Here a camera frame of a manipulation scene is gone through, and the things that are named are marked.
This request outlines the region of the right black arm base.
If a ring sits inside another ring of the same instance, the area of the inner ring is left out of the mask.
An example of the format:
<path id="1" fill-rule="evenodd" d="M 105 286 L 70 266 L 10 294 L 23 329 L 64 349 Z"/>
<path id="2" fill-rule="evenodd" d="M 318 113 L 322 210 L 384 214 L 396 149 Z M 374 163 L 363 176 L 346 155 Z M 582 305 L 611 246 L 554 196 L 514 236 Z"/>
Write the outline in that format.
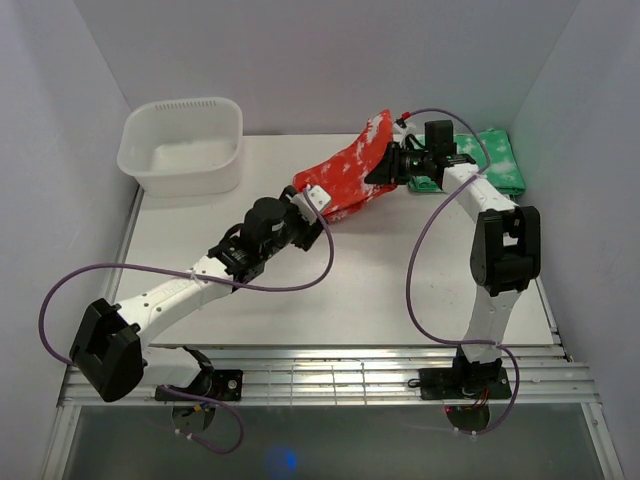
<path id="1" fill-rule="evenodd" d="M 508 400 L 511 386 L 502 360 L 469 362 L 457 355 L 451 367 L 421 368 L 409 388 L 418 389 L 422 400 Z"/>

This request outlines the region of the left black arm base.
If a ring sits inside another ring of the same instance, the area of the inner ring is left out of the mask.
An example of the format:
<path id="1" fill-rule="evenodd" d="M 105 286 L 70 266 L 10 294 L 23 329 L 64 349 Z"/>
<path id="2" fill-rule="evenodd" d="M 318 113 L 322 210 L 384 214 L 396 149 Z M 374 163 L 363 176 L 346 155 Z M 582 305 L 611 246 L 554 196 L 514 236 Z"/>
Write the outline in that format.
<path id="1" fill-rule="evenodd" d="M 156 401 L 195 401 L 198 398 L 236 402 L 242 398 L 244 372 L 240 369 L 214 369 L 201 372 L 188 387 L 159 386 Z"/>

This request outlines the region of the red tie-dye trousers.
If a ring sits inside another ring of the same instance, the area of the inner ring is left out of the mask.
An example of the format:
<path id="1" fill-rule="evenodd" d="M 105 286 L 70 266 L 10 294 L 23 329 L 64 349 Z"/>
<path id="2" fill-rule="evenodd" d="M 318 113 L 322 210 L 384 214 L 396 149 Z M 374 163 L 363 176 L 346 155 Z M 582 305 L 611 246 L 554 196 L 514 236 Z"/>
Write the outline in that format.
<path id="1" fill-rule="evenodd" d="M 364 130 L 349 146 L 295 174 L 292 185 L 297 191 L 308 185 L 321 186 L 331 196 L 331 204 L 323 211 L 325 219 L 328 223 L 342 221 L 397 188 L 365 182 L 392 140 L 391 112 L 385 109 L 367 121 Z"/>

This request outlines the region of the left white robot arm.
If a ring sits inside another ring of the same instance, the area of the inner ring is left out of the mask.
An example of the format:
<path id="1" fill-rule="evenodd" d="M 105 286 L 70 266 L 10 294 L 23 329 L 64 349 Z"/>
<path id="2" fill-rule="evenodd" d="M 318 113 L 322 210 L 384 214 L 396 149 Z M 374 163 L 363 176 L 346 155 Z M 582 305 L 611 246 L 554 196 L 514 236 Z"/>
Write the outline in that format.
<path id="1" fill-rule="evenodd" d="M 91 303 L 71 361 L 105 402 L 121 400 L 140 385 L 155 387 L 160 400 L 214 397 L 215 369 L 203 353 L 188 346 L 156 347 L 154 340 L 206 304 L 251 288 L 285 247 L 309 250 L 325 230 L 321 215 L 330 203 L 318 185 L 301 192 L 287 187 L 277 198 L 256 200 L 243 221 L 188 270 L 116 304 Z"/>

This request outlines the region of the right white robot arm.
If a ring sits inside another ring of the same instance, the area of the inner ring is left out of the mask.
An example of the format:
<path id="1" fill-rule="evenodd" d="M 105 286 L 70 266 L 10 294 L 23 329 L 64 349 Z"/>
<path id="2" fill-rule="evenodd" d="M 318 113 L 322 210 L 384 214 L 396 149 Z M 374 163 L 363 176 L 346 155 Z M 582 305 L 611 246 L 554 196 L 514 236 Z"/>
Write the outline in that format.
<path id="1" fill-rule="evenodd" d="M 500 345 L 520 295 L 541 270 L 540 214 L 501 194 L 468 154 L 460 153 L 449 120 L 425 125 L 425 138 L 387 144 L 366 176 L 376 186 L 426 176 L 475 222 L 470 271 L 476 296 L 468 329 L 453 342 L 448 368 L 423 368 L 415 388 L 424 400 L 508 399 L 512 395 Z"/>

